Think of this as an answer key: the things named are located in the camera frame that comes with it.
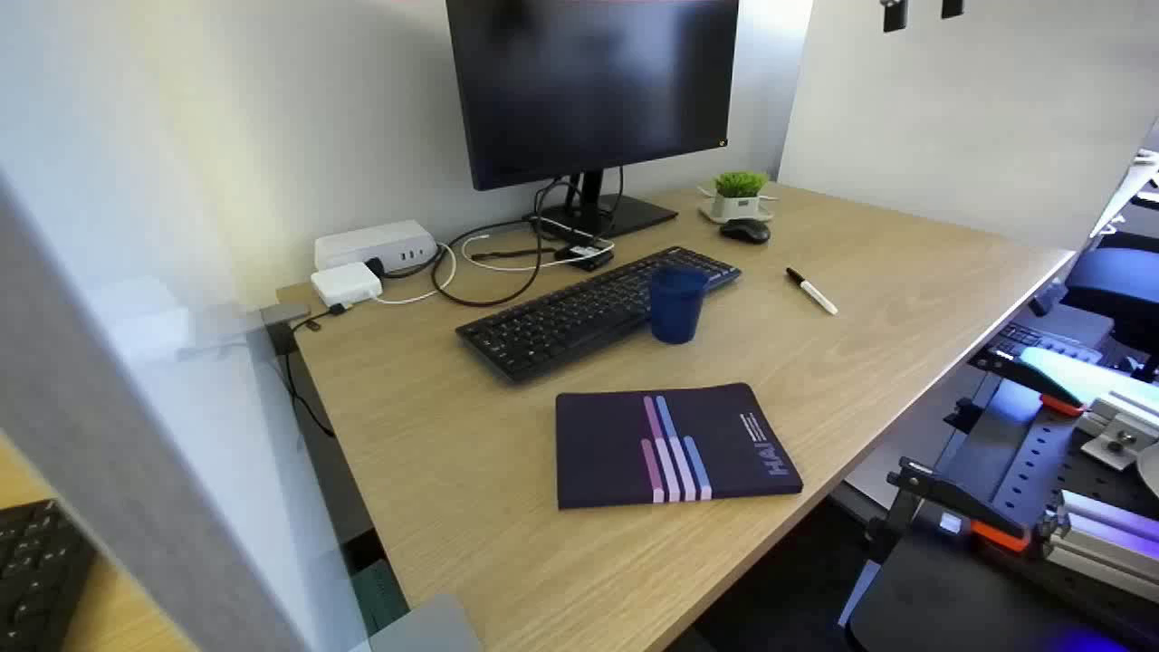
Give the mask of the black and white marker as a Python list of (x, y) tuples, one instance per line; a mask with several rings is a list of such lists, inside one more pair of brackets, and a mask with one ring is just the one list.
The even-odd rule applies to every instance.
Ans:
[(786, 268), (786, 279), (800, 289), (800, 294), (806, 294), (827, 314), (839, 314), (839, 309), (806, 279), (806, 274), (800, 274), (798, 268)]

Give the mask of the blue plastic cup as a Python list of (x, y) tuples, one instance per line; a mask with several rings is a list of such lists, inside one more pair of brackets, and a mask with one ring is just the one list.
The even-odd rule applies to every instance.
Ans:
[(647, 283), (647, 323), (664, 343), (687, 343), (698, 326), (705, 274), (693, 268), (658, 268)]

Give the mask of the black keyboard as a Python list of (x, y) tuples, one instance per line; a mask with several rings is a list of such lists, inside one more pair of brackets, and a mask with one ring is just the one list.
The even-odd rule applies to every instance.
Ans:
[(465, 323), (457, 338), (503, 382), (524, 385), (595, 355), (647, 326), (647, 283), (654, 271), (698, 271), (705, 289), (738, 279), (738, 268), (684, 245), (669, 245), (535, 301)]

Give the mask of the dark purple striped notebook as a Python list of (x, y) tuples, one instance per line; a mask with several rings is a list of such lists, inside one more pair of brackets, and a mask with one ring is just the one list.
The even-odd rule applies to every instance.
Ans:
[(559, 395), (553, 448), (560, 511), (804, 489), (747, 385)]

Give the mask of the dark computer mouse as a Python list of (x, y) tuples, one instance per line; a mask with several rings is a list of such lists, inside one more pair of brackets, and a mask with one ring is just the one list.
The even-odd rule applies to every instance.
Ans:
[(757, 221), (757, 218), (723, 221), (716, 232), (723, 241), (757, 243), (757, 245), (773, 241), (767, 221)]

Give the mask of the white power strip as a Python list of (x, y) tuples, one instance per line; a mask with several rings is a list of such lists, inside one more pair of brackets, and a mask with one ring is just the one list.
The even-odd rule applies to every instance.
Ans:
[(406, 271), (432, 261), (436, 255), (437, 243), (419, 221), (338, 232), (316, 243), (317, 268), (378, 261), (384, 271)]

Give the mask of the small green potted plant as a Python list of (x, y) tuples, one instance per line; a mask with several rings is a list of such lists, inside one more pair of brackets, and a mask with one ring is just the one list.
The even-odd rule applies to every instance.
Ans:
[(729, 169), (712, 177), (712, 215), (722, 221), (761, 218), (763, 212), (763, 174)]

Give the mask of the black computer monitor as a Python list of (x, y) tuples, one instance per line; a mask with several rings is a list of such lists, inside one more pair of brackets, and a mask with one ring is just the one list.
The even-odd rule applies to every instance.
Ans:
[(447, 0), (479, 189), (570, 185), (544, 218), (625, 236), (675, 212), (608, 169), (729, 144), (738, 0)]

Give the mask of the white power adapter box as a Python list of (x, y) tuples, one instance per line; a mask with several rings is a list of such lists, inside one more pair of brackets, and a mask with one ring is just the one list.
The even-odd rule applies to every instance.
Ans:
[(313, 286), (326, 309), (360, 303), (380, 294), (380, 279), (362, 261), (323, 268), (313, 274)]

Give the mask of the black orange clamp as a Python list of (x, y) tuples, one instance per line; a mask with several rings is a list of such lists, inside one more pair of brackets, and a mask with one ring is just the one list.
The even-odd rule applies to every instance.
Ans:
[(905, 528), (925, 503), (938, 503), (948, 513), (955, 513), (969, 535), (978, 535), (1000, 552), (1024, 556), (1032, 548), (1027, 527), (1000, 513), (984, 499), (962, 492), (961, 487), (938, 477), (931, 468), (925, 468), (908, 457), (898, 460), (898, 468), (888, 475), (888, 481), (895, 487), (895, 503), (888, 511), (888, 523), (895, 528)]

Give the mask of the grey partition panel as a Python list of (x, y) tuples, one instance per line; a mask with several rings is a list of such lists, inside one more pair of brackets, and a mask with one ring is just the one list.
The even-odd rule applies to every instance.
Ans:
[(82, 534), (204, 647), (303, 645), (0, 189), (0, 416)]

